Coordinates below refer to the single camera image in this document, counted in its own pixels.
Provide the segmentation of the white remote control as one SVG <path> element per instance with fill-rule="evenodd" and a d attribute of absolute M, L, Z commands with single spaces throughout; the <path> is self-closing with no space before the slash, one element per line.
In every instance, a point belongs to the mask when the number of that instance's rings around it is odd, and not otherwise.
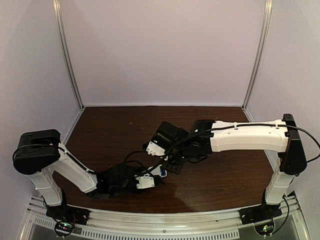
<path fill-rule="evenodd" d="M 146 173 L 146 176 L 160 176 L 161 177 L 161 172 L 160 168 L 163 168 L 162 165 L 157 166 L 155 169 L 153 169 L 151 172 Z"/>

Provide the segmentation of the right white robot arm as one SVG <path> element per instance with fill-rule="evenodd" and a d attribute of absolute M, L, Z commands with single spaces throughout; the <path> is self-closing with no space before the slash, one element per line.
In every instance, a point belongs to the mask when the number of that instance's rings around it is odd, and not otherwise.
<path fill-rule="evenodd" d="M 146 147 L 149 155 L 161 157 L 163 168 L 175 174 L 188 161 L 233 150 L 267 150 L 278 154 L 277 169 L 263 192 L 262 213 L 280 207 L 294 177 L 307 167 L 299 130 L 291 114 L 267 122 L 196 120 L 188 131 L 164 121 Z"/>

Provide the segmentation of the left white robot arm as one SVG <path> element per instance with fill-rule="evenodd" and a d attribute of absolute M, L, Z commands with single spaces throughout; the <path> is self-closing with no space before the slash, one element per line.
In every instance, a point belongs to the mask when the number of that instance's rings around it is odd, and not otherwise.
<path fill-rule="evenodd" d="M 92 199 L 114 198 L 163 184 L 168 173 L 162 165 L 146 167 L 125 160 L 106 170 L 94 171 L 81 163 L 61 142 L 56 129 L 23 133 L 12 155 L 14 168 L 27 176 L 49 207 L 66 204 L 66 195 L 53 179 L 57 172 Z"/>

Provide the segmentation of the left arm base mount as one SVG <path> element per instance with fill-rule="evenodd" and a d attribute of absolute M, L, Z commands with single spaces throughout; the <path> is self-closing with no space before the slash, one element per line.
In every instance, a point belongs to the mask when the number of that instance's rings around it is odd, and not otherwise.
<path fill-rule="evenodd" d="M 48 206 L 46 204 L 44 206 L 46 208 L 46 216 L 55 221 L 54 232 L 61 238 L 70 236 L 76 225 L 85 226 L 90 215 L 88 209 L 80 207 L 69 205 Z"/>

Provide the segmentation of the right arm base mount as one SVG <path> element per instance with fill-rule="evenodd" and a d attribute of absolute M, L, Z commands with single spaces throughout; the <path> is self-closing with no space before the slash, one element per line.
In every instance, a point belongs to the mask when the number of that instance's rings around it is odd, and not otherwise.
<path fill-rule="evenodd" d="M 282 215 L 280 204 L 262 203 L 257 206 L 240 209 L 239 216 L 242 225 L 254 224 L 255 232 L 262 237 L 270 237 L 275 232 L 275 217 Z"/>

